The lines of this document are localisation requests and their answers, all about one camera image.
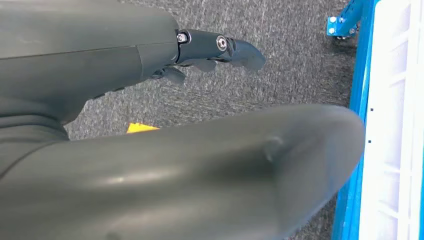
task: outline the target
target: robotic arm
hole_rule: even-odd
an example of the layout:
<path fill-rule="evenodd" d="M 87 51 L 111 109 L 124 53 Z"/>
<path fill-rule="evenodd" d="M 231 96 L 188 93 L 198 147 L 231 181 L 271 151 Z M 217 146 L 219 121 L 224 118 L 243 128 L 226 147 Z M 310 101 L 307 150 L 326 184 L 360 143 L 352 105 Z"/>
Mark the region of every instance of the robotic arm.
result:
<path fill-rule="evenodd" d="M 38 109 L 39 115 L 66 124 L 87 100 L 106 92 L 149 78 L 182 82 L 184 73 L 173 66 L 210 71 L 219 61 L 257 70 L 265 63 L 249 43 L 180 30 L 158 9 L 82 0 L 0 4 L 0 96 L 6 98 L 0 112 L 5 115 Z"/>
<path fill-rule="evenodd" d="M 361 120 L 296 105 L 69 141 L 85 102 L 175 67 L 260 69 L 251 44 L 107 0 L 0 0 L 0 239 L 279 240 L 340 189 Z"/>

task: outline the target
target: screw head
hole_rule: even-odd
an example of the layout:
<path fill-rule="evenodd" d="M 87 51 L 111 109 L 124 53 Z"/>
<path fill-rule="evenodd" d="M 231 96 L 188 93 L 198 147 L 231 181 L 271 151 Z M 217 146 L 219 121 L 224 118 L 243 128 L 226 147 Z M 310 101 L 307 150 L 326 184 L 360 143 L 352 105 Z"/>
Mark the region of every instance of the screw head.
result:
<path fill-rule="evenodd" d="M 187 37 L 185 33 L 178 33 L 176 36 L 176 39 L 178 43 L 183 44 L 183 43 L 186 43 L 189 38 Z"/>
<path fill-rule="evenodd" d="M 218 49 L 223 52 L 227 50 L 227 40 L 224 36 L 218 36 L 216 38 L 216 45 L 218 46 Z"/>

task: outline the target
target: metal bracket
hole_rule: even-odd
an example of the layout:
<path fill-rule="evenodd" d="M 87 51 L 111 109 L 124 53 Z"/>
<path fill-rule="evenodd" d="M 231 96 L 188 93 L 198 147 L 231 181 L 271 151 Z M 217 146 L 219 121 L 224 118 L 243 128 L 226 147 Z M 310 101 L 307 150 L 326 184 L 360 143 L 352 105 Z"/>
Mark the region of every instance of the metal bracket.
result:
<path fill-rule="evenodd" d="M 365 0 L 350 0 L 339 16 L 327 19 L 327 36 L 349 38 L 358 32 Z"/>

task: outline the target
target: gray carpet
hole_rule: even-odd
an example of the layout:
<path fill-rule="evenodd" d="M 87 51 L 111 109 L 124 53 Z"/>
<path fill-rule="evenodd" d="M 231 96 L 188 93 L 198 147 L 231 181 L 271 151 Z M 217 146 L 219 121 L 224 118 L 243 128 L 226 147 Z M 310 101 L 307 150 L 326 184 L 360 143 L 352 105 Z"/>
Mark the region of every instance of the gray carpet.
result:
<path fill-rule="evenodd" d="M 271 106 L 328 103 L 347 106 L 355 42 L 325 35 L 327 16 L 348 0 L 128 0 L 164 9 L 182 28 L 222 33 L 251 42 L 267 63 L 259 72 L 219 64 L 203 73 L 184 69 L 184 85 L 147 81 L 89 101 L 66 126 L 72 139 L 121 135 L 129 122 L 185 125 Z M 291 240 L 330 239 L 335 200 Z"/>

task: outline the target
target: robotic finger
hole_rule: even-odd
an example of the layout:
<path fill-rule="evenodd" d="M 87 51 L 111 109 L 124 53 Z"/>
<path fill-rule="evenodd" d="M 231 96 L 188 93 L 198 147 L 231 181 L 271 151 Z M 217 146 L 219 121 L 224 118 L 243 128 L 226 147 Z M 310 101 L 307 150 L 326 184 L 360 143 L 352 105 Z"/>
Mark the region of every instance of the robotic finger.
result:
<path fill-rule="evenodd" d="M 178 58 L 174 66 L 195 66 L 203 72 L 210 72 L 215 69 L 216 62 L 222 62 L 257 71 L 266 61 L 252 44 L 219 33 L 183 29 L 176 32 L 176 39 Z M 151 79 L 163 77 L 169 78 L 172 82 L 182 83 L 185 75 L 173 66 L 168 66 L 156 71 Z"/>

